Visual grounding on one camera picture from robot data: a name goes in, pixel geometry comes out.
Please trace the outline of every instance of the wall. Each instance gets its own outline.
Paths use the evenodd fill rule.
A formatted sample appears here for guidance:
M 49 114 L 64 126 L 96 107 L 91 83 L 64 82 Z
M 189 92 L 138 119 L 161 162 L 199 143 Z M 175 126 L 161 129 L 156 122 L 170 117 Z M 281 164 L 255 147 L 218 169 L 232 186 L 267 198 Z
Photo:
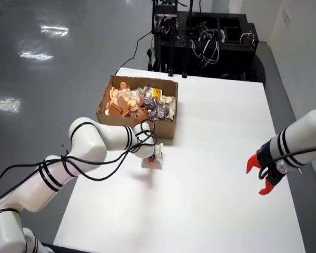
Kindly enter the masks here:
M 246 14 L 254 23 L 259 40 L 268 42 L 278 16 L 282 0 L 230 0 L 230 13 Z
M 228 10 L 230 13 L 241 13 L 242 0 L 230 0 Z
M 178 5 L 178 11 L 188 12 L 190 8 L 189 0 L 179 0 L 180 3 L 187 5 L 187 8 L 184 6 Z M 212 9 L 212 0 L 201 0 L 201 12 L 211 12 Z M 199 0 L 193 1 L 192 12 L 199 12 Z
M 288 28 L 284 8 L 291 16 Z M 269 44 L 298 119 L 316 109 L 316 0 L 283 0 Z

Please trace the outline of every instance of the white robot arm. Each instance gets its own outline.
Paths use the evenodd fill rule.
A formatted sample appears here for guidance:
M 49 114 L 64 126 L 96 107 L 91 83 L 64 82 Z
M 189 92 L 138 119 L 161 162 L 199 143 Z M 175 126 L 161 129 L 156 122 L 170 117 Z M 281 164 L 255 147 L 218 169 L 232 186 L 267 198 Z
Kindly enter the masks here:
M 266 195 L 288 172 L 301 172 L 302 166 L 315 159 L 316 110 L 313 110 L 265 143 L 248 160 L 247 173 L 252 167 L 260 168 L 259 179 L 266 180 L 259 194 Z
M 128 126 L 101 125 L 88 118 L 75 120 L 69 129 L 72 150 L 66 162 L 55 155 L 47 157 L 28 180 L 0 199 L 0 253 L 47 252 L 29 229 L 22 229 L 19 213 L 23 209 L 42 210 L 73 177 L 89 177 L 85 173 L 98 168 L 107 151 L 125 150 L 123 159 L 129 152 L 139 158 L 152 156 L 154 142 L 149 133 L 146 122 L 132 130 Z

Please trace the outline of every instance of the gray floor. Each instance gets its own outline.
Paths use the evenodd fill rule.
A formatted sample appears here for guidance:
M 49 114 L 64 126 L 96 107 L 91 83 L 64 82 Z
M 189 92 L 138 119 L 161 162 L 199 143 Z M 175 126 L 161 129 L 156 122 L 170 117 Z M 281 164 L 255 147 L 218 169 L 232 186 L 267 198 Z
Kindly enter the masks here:
M 216 6 L 215 12 L 226 8 Z M 0 1 L 0 101 L 20 103 L 15 111 L 0 110 L 0 173 L 11 164 L 41 161 L 70 149 L 70 124 L 80 116 L 96 119 L 109 76 L 132 56 L 136 40 L 150 31 L 150 19 L 149 0 Z M 140 42 L 137 57 L 127 67 L 147 68 L 150 41 L 148 36 Z M 270 48 L 261 43 L 258 55 L 278 132 L 294 116 Z M 0 193 L 30 172 L 11 172 Z M 289 182 L 306 250 L 316 252 L 316 177 L 308 168 L 303 176 L 289 175 Z M 24 226 L 41 241 L 53 242 L 74 184 L 68 183 L 41 212 L 23 212 Z M 265 238 L 265 243 L 272 242 Z

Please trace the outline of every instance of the white tabletop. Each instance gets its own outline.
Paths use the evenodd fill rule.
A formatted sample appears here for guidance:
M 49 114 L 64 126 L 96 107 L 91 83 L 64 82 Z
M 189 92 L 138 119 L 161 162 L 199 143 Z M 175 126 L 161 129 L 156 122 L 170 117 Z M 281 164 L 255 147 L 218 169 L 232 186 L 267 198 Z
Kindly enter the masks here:
M 101 253 L 305 252 L 287 178 L 261 196 L 258 169 L 246 175 L 248 158 L 275 135 L 261 83 L 133 69 L 118 75 L 179 83 L 174 140 L 164 146 L 162 170 L 143 169 L 128 155 L 106 181 L 79 177 L 55 245 Z

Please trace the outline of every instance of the snack bag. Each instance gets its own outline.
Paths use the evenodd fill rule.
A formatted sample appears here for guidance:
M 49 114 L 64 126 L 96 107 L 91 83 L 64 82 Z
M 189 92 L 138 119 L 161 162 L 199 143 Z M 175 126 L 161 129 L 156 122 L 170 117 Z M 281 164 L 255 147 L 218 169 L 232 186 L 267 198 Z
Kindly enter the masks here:
M 156 88 L 145 87 L 145 97 L 146 98 L 156 98 L 162 102 L 163 91 Z

